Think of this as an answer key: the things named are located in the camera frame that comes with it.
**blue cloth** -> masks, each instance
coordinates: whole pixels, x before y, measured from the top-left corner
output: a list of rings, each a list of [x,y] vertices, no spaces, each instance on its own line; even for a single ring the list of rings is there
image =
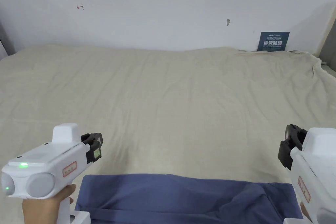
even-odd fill
[[[302,218],[291,184],[161,174],[87,175],[76,210],[92,223],[282,224]]]

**red label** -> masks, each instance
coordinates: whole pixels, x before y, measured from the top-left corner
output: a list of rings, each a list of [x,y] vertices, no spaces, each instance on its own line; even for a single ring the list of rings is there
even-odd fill
[[[73,162],[62,170],[63,177],[67,177],[71,172],[77,169],[77,162]]]
[[[301,177],[297,180],[297,183],[299,184],[302,193],[304,194],[304,197],[306,198],[307,202],[309,203],[310,201],[310,193],[308,192],[308,189],[306,185],[304,184],[304,181],[302,180]]]

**sign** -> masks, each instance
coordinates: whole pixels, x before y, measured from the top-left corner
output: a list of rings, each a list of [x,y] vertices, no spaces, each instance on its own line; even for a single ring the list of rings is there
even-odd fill
[[[286,48],[289,32],[265,32],[260,36],[257,51],[284,51]]]

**green indicator light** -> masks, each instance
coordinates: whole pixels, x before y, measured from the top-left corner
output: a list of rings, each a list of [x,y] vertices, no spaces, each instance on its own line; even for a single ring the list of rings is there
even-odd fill
[[[21,163],[19,165],[19,168],[27,168],[28,167],[28,164],[27,163]]]

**bed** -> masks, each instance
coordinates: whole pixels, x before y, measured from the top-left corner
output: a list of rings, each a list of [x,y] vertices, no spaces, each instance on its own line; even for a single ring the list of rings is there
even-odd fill
[[[303,52],[45,45],[0,61],[1,167],[75,122],[104,140],[77,185],[127,173],[288,183],[277,159],[286,125],[335,119],[336,78]],[[22,220],[20,203],[1,194],[4,223]]]

